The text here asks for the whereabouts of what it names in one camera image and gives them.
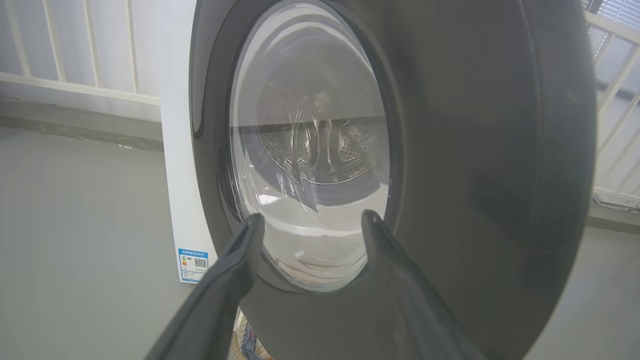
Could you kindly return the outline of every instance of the gray floor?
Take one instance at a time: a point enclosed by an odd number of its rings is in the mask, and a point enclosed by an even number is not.
[[[640,236],[587,228],[527,360],[640,358]],[[141,359],[177,280],[163,155],[0,128],[0,359]]]

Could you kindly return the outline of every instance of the washing machine door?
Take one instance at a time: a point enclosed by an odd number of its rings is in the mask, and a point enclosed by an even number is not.
[[[375,210],[487,359],[521,359],[588,206],[595,88],[576,1],[199,0],[198,187],[220,253],[265,219],[241,308],[278,360],[395,359]]]

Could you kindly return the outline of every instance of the front-loading washing machine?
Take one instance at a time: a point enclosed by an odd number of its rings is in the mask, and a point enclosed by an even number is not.
[[[197,2],[197,190],[218,254],[251,214],[264,218],[240,306],[275,359],[397,358],[397,293],[373,280],[365,210],[483,357],[523,358],[564,288],[591,190],[581,11],[569,0]]]

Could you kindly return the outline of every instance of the round glass door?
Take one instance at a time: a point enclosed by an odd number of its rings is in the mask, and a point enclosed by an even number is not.
[[[236,65],[229,124],[237,206],[264,215],[272,267],[308,291],[347,285],[367,262],[362,211],[385,213],[389,142],[346,22],[315,1],[264,13]]]

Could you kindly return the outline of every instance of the blue and white sticker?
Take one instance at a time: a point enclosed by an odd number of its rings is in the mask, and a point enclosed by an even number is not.
[[[178,249],[183,281],[198,282],[209,269],[209,255],[202,251]]]

